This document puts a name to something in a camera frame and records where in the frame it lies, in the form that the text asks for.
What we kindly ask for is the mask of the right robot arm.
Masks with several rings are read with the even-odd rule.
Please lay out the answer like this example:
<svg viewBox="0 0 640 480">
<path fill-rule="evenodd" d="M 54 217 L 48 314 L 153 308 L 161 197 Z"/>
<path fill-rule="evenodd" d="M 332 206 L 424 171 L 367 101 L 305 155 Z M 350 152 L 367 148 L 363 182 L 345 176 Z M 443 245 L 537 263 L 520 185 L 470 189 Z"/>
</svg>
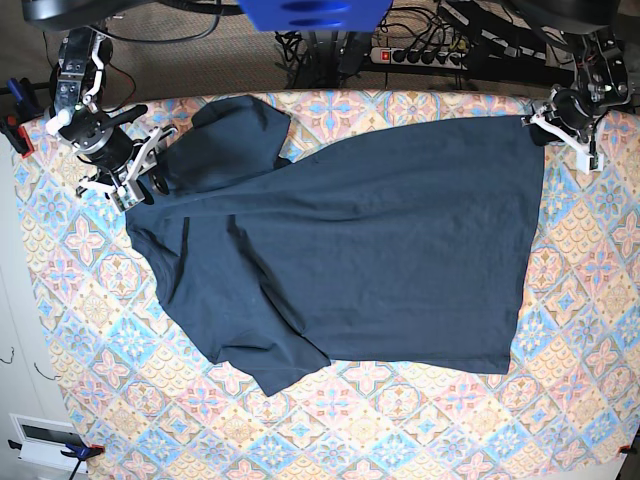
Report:
<svg viewBox="0 0 640 480">
<path fill-rule="evenodd" d="M 76 195 L 96 192 L 125 212 L 140 203 L 153 204 L 152 191 L 169 193 L 157 154 L 159 145 L 177 129 L 155 127 L 144 139 L 134 140 L 122 126 L 145 115 L 148 107 L 136 105 L 117 115 L 102 108 L 111 57 L 111 41 L 105 35 L 88 27 L 69 31 L 59 52 L 46 130 L 95 169 L 78 181 Z"/>
</svg>

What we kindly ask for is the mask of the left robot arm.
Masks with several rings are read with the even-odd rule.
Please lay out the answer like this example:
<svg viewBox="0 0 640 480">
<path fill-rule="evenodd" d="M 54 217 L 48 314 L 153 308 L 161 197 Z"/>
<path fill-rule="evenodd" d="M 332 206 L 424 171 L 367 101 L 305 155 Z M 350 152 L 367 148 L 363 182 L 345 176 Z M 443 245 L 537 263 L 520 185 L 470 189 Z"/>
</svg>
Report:
<svg viewBox="0 0 640 480">
<path fill-rule="evenodd" d="M 521 118 L 522 125 L 537 145 L 563 142 L 571 147 L 579 171 L 601 171 L 599 124 L 609 110 L 628 104 L 632 95 L 622 45 L 609 27 L 587 34 L 563 32 L 561 41 L 548 33 L 543 38 L 571 54 L 574 79 L 569 87 L 555 85 L 548 99 L 534 102 Z"/>
</svg>

